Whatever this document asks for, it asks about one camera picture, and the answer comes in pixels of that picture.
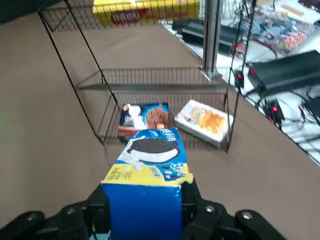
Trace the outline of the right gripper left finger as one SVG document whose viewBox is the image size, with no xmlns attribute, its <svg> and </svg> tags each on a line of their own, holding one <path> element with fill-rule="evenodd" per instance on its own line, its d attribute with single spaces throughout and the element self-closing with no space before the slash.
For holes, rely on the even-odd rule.
<svg viewBox="0 0 320 240">
<path fill-rule="evenodd" d="M 110 204 L 99 185 L 83 201 L 46 217 L 33 210 L 19 214 L 0 229 L 2 240 L 89 240 L 111 231 Z"/>
</svg>

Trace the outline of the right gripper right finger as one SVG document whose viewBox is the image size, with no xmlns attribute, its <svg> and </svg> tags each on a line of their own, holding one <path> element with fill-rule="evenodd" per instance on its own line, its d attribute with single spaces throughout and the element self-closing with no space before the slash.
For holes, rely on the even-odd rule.
<svg viewBox="0 0 320 240">
<path fill-rule="evenodd" d="M 260 213 L 238 210 L 201 197 L 197 183 L 184 182 L 182 190 L 182 240 L 285 240 Z"/>
</svg>

